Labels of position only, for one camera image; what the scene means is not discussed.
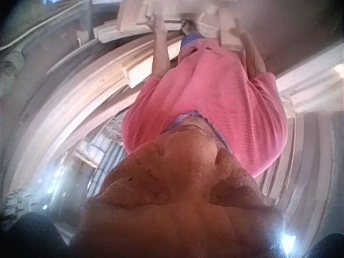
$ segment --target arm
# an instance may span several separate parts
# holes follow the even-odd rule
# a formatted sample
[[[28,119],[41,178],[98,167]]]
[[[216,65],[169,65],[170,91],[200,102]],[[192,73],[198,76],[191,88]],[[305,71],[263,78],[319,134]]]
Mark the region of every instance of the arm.
[[[155,35],[152,75],[160,78],[171,69],[167,47],[167,30],[161,16],[154,15],[153,20],[147,20],[147,24]]]
[[[240,34],[241,41],[246,52],[247,74],[250,79],[255,78],[258,74],[266,73],[265,63],[261,54],[258,52],[252,37],[246,33]]]

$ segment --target pink shirt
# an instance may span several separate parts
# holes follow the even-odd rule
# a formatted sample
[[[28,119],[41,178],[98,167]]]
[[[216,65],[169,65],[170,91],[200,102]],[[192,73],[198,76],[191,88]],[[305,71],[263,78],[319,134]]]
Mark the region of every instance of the pink shirt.
[[[215,40],[199,39],[182,49],[176,68],[162,79],[147,80],[124,119],[125,148],[133,152],[179,115],[192,111],[222,134],[254,177],[278,158],[288,137],[274,75],[264,73],[249,80],[235,53]]]

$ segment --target person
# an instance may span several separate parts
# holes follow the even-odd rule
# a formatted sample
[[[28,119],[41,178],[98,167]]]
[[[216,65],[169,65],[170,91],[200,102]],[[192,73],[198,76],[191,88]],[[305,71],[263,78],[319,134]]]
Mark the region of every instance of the person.
[[[186,36],[170,68],[161,17],[152,75],[123,123],[129,156],[88,201],[80,257],[279,257],[283,215],[253,176],[280,155],[286,118],[273,74],[248,37],[235,54]]]

